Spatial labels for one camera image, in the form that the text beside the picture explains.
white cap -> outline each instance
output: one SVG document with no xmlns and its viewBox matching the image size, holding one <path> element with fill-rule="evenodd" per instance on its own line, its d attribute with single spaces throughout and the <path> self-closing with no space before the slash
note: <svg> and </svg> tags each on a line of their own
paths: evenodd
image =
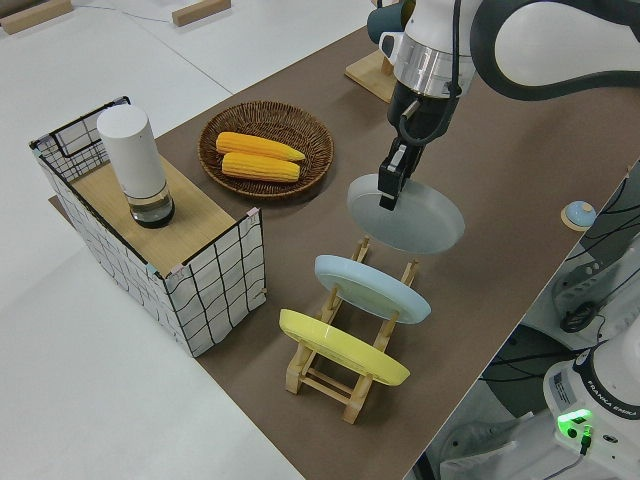
<svg viewBox="0 0 640 480">
<path fill-rule="evenodd" d="M 147 114 L 117 105 L 100 114 L 97 126 L 122 191 L 132 198 L 160 193 L 166 177 Z"/>
</svg>

wire basket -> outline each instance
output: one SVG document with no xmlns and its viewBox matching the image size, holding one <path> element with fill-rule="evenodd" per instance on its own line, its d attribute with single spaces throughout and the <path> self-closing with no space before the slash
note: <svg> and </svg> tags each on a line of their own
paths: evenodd
<svg viewBox="0 0 640 480">
<path fill-rule="evenodd" d="M 166 275 L 118 232 L 74 186 L 109 163 L 97 132 L 100 113 L 121 97 L 30 143 L 73 224 L 102 268 L 189 354 L 222 341 L 265 302 L 262 215 L 252 209 Z"/>
</svg>

label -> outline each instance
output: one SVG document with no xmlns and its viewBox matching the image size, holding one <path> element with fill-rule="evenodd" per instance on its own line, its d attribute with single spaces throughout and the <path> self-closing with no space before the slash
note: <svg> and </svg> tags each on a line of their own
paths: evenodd
<svg viewBox="0 0 640 480">
<path fill-rule="evenodd" d="M 573 389 L 564 370 L 559 371 L 553 377 L 549 378 L 549 390 L 558 406 L 558 410 L 561 412 L 576 403 L 576 395 L 573 393 Z"/>
</svg>

wooden block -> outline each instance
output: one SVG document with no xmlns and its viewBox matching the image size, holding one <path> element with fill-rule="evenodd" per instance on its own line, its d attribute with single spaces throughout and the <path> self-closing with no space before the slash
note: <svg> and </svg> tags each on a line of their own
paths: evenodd
<svg viewBox="0 0 640 480">
<path fill-rule="evenodd" d="M 146 261 L 166 277 L 173 267 L 236 222 L 164 158 L 162 162 L 176 205 L 175 215 L 163 228 L 144 228 L 133 220 L 111 164 L 84 175 L 73 186 Z"/>
<path fill-rule="evenodd" d="M 393 95 L 393 89 L 396 86 L 396 78 L 392 74 L 387 75 L 383 72 L 384 59 L 385 56 L 382 52 L 376 50 L 356 63 L 349 65 L 345 75 L 378 98 L 389 103 L 391 95 Z"/>
<path fill-rule="evenodd" d="M 36 5 L 0 19 L 0 25 L 5 32 L 12 35 L 71 11 L 73 11 L 71 0 L 49 0 L 42 5 Z"/>
<path fill-rule="evenodd" d="M 178 27 L 208 17 L 214 13 L 231 8 L 231 0 L 203 0 L 188 7 L 176 10 L 171 14 L 173 23 Z"/>
</svg>

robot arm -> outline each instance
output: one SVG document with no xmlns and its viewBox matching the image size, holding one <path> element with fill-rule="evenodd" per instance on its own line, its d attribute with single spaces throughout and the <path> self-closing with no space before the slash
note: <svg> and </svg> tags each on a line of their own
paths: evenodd
<svg viewBox="0 0 640 480">
<path fill-rule="evenodd" d="M 418 0 L 404 32 L 379 43 L 398 80 L 387 114 L 397 137 L 379 168 L 380 205 L 395 208 L 476 69 L 492 89 L 520 100 L 640 86 L 639 36 L 636 0 Z"/>
</svg>

